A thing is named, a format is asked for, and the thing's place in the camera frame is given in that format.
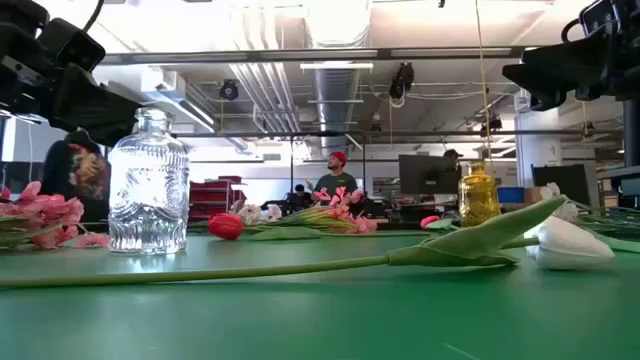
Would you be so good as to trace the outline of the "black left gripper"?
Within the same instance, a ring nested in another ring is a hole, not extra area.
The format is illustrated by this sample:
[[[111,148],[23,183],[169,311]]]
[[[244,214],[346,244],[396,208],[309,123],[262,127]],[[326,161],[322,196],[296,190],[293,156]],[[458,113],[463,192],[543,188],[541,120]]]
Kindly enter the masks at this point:
[[[64,69],[55,95],[48,31],[42,28],[35,36],[21,28],[0,28],[0,110],[55,117],[63,130],[81,129],[94,142],[115,146],[132,133],[141,105],[98,84],[75,64]]]

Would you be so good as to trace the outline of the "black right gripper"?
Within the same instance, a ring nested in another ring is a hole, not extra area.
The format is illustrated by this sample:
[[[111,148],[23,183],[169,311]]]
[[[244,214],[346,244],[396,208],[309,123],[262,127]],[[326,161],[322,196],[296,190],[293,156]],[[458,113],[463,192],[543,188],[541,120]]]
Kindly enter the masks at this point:
[[[526,50],[502,75],[531,93],[531,111],[558,108],[566,93],[579,100],[603,95],[640,98],[640,19],[576,19],[585,37]]]

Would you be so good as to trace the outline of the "clear ribbed glass vase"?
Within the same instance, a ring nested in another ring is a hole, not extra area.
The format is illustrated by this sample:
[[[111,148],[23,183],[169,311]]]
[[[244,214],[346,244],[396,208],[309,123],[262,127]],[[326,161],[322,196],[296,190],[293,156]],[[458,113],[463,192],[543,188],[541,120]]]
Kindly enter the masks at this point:
[[[186,248],[188,151],[171,136],[173,116],[143,107],[137,131],[110,152],[109,243],[112,253],[173,254]]]

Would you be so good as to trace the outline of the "pink blossom spray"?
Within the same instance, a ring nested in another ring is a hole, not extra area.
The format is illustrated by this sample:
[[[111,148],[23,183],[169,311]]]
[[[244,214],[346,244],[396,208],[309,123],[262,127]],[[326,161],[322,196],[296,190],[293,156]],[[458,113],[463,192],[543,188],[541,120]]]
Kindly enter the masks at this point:
[[[41,183],[30,182],[17,199],[11,200],[6,186],[0,187],[0,249],[32,246],[52,250],[72,243],[76,248],[108,245],[108,236],[88,231],[81,224],[84,205],[77,198],[40,193]]]
[[[351,206],[363,199],[363,192],[348,192],[338,187],[333,195],[323,187],[314,193],[317,203],[312,207],[274,221],[252,225],[252,229],[306,228],[336,234],[366,234],[377,230],[377,223],[363,215],[353,215]]]

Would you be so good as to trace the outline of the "red artificial tulip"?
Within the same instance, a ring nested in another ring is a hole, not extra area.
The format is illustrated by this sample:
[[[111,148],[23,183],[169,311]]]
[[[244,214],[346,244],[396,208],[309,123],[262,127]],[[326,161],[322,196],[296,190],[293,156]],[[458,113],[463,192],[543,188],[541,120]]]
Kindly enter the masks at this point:
[[[426,233],[418,223],[380,223],[363,217],[347,220],[326,215],[246,224],[239,215],[218,214],[209,220],[207,230],[222,240],[245,238],[253,241],[372,236],[380,232],[411,235]]]
[[[458,229],[451,218],[443,219],[435,215],[423,218],[420,227],[425,231],[454,231]]]

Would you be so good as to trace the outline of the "white artificial tulip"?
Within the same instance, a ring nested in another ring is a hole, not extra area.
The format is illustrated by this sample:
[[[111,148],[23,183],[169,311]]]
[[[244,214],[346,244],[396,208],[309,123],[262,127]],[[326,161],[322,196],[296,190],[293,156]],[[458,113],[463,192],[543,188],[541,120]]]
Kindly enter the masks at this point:
[[[380,256],[305,265],[254,267],[185,272],[96,274],[74,277],[0,278],[0,288],[36,288],[148,284],[219,279],[254,278],[327,272],[372,266],[492,267],[513,265],[518,259],[505,251],[526,248],[538,267],[580,270],[611,261],[611,247],[593,233],[553,215],[566,205],[554,196],[524,209],[455,230],[418,245],[394,249]]]
[[[620,240],[595,232],[594,236],[607,244],[614,251],[640,254],[640,242]]]

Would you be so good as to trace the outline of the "yellow glass vase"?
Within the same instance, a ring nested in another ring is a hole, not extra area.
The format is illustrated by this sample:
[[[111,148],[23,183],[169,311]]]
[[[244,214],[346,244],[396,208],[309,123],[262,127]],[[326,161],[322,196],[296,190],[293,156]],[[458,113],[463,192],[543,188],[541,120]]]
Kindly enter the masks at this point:
[[[496,184],[484,162],[472,163],[470,174],[459,181],[458,212],[462,227],[474,227],[501,214]]]

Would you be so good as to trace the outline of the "black board panel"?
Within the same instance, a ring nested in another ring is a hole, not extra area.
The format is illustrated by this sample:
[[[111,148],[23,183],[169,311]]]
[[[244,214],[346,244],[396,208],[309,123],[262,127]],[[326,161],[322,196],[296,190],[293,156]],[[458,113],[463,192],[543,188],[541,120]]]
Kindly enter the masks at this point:
[[[584,205],[591,204],[586,172],[582,164],[543,167],[532,166],[531,170],[535,186],[542,187],[549,183],[555,183],[560,192],[569,199]]]

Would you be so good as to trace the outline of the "blue storage bin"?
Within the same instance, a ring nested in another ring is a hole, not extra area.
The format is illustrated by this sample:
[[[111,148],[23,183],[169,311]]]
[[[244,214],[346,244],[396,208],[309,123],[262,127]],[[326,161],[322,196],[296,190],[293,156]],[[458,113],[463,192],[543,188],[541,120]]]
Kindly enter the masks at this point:
[[[525,202],[525,190],[521,187],[498,187],[497,196],[501,204],[522,204]]]

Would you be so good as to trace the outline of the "black ceiling device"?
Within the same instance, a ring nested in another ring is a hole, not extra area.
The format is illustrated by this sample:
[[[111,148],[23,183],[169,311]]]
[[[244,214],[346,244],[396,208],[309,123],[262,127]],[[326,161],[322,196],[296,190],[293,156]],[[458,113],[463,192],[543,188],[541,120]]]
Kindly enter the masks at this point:
[[[415,72],[411,63],[403,62],[392,78],[388,94],[392,99],[401,99],[412,87]]]

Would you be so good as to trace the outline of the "black computer monitor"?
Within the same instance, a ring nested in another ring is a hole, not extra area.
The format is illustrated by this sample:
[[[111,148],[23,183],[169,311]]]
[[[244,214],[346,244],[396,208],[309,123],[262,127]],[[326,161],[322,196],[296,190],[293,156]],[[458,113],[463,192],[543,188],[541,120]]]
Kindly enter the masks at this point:
[[[400,190],[406,195],[458,193],[458,164],[448,157],[400,155]]]

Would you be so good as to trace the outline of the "white ceiling light bar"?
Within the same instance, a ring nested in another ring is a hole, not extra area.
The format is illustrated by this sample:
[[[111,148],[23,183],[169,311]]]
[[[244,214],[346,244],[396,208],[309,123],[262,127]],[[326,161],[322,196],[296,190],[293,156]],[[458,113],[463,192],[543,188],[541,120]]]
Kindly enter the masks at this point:
[[[301,63],[301,70],[372,70],[372,63],[327,61],[317,63]]]

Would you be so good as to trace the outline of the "green table mat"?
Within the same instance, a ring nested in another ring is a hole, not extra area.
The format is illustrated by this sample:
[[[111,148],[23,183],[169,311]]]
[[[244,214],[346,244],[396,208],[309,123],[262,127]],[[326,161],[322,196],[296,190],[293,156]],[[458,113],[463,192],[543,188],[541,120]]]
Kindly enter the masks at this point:
[[[640,360],[640,255],[0,290],[0,360]]]

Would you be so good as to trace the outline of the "black frame post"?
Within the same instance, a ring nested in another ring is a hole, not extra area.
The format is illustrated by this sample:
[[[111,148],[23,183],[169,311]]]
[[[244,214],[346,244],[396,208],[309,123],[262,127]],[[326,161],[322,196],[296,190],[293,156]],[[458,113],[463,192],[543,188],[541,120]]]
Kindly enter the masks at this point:
[[[623,102],[623,120],[625,166],[640,166],[640,99]]]

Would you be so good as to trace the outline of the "black background pipe frame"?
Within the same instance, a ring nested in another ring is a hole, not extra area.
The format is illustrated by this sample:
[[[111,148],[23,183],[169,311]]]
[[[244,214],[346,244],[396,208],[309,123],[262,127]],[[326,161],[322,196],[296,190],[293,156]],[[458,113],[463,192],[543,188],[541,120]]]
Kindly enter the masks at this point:
[[[306,131],[306,132],[222,132],[222,133],[194,133],[194,134],[173,134],[178,140],[187,141],[188,139],[224,139],[231,141],[285,141],[287,143],[295,141],[304,141],[311,138],[344,138],[351,142],[357,148],[365,148],[365,144],[371,139],[382,138],[387,144],[400,144],[402,139],[411,138],[413,143],[425,142],[423,139],[434,138],[435,143],[448,144],[453,143],[449,137],[469,137],[471,142],[496,143],[496,137],[515,137],[515,136],[580,136],[582,138],[592,137],[595,135],[603,135],[604,137],[612,136],[622,138],[624,131],[622,129],[552,129],[552,130],[499,130],[499,131]]]

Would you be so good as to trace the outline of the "gray overhead frame beam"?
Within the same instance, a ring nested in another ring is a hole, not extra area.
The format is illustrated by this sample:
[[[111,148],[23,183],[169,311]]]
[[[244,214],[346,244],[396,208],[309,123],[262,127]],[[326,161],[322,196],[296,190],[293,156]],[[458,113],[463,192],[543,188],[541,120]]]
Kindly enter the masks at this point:
[[[527,46],[331,48],[293,50],[211,51],[192,53],[112,53],[102,66],[263,63],[305,61],[389,61],[518,59]]]

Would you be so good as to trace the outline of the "silver ceiling duct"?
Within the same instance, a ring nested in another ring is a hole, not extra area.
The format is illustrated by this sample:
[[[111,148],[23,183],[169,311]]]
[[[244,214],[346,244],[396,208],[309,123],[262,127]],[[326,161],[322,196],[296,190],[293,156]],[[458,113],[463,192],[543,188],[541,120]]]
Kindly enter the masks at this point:
[[[323,155],[345,149],[348,140],[342,135],[350,129],[354,107],[359,101],[358,70],[314,70],[314,103],[322,132],[340,132],[340,135],[321,137]]]

